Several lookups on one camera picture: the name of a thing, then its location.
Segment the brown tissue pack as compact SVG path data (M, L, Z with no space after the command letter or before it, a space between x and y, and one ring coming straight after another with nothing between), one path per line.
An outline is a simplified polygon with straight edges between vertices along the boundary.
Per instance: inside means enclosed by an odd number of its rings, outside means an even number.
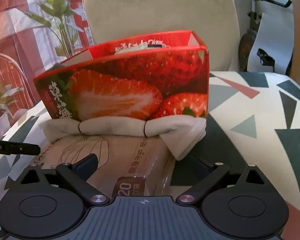
M89 154L98 168L88 183L109 198L165 194L172 178L175 158L160 137L71 135L49 145L34 158L41 168L74 164Z

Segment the patterned geometric tablecloth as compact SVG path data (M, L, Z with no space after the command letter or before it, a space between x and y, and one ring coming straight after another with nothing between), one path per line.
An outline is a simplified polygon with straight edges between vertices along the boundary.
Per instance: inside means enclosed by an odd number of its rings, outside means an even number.
M170 193L199 179L199 159L255 164L288 203L282 237L300 239L300 86L275 73L211 72L208 112L206 135L176 163Z

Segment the tall green plant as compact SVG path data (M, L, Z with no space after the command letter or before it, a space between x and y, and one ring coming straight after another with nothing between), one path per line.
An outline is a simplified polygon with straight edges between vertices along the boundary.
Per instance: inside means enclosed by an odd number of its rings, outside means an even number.
M80 14L71 7L72 0L38 0L38 13L26 11L24 14L39 24L40 28L49 29L57 38L59 45L55 47L57 56L71 57L79 50L79 38L84 28L79 27L75 17Z

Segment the small potted plant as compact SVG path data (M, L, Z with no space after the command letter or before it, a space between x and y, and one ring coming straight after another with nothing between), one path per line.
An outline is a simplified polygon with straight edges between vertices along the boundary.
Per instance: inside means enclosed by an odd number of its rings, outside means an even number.
M9 105L16 103L15 94L22 92L22 87L13 88L12 85L0 84L0 139L10 129L9 118L13 118Z

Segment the red strawberry cardboard box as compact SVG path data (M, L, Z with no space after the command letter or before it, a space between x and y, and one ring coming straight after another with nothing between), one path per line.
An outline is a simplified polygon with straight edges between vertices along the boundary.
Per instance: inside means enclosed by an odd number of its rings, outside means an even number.
M138 44L168 48L114 53ZM143 34L91 46L34 78L50 116L151 120L206 117L209 52L191 30Z

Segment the red white curtain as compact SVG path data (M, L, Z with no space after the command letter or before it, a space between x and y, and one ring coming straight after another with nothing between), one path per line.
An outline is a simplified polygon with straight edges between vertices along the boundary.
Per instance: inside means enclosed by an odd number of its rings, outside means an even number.
M33 79L50 69L55 63L68 57L57 56L55 47L59 45L57 38L46 28L29 19L24 12L40 11L38 0L0 0L0 53L13 58L23 70L30 85L34 103L39 101L39 95ZM83 0L72 0L71 7L80 14L75 17L84 33L79 40L79 50L93 44L93 38L83 7Z

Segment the white cloth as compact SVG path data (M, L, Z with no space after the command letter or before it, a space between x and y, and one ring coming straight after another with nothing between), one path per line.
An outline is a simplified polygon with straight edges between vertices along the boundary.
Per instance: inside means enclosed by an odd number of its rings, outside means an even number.
M103 116L85 121L47 120L44 135L52 143L69 135L159 136L176 160L184 159L206 135L206 119L190 115L169 115L143 121L122 116Z

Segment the beige upholstered chair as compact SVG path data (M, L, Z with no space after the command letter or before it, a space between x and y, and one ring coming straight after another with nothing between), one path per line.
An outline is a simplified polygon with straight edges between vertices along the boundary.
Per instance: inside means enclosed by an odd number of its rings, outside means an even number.
M207 45L210 69L238 69L234 0L83 0L96 43L147 33L192 30Z

